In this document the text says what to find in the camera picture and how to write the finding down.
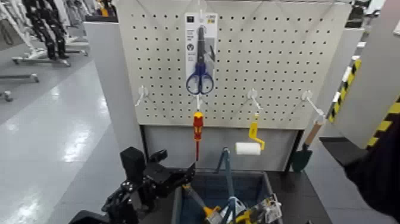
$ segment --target white label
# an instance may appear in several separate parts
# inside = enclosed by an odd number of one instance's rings
[[[195,71],[197,62],[197,39],[199,27],[204,28],[205,39],[205,63],[207,72],[214,77],[214,61],[212,55],[216,54],[217,50],[217,33],[218,33],[218,14],[203,13],[200,18],[200,13],[185,14],[185,39],[186,39],[186,79],[188,79]]]

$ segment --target cable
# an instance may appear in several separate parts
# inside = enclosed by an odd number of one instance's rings
[[[0,33],[3,35],[4,42],[7,45],[14,45],[13,37],[7,30],[7,27],[4,24],[4,20],[0,20]]]

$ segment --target white roller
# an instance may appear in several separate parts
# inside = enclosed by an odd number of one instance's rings
[[[260,155],[261,147],[256,142],[237,142],[235,144],[237,155]]]

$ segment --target paint roller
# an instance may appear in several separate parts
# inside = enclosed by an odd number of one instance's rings
[[[249,128],[249,138],[255,142],[237,142],[235,143],[237,155],[260,155],[265,148],[265,142],[257,138],[258,114],[254,114],[253,121]]]

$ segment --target tool handle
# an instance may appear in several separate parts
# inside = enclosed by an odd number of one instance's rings
[[[318,122],[314,123],[314,127],[312,127],[310,133],[307,136],[307,139],[304,141],[304,145],[307,145],[307,147],[312,143],[314,140],[315,136],[317,135],[318,131],[322,127],[322,124],[319,124]]]

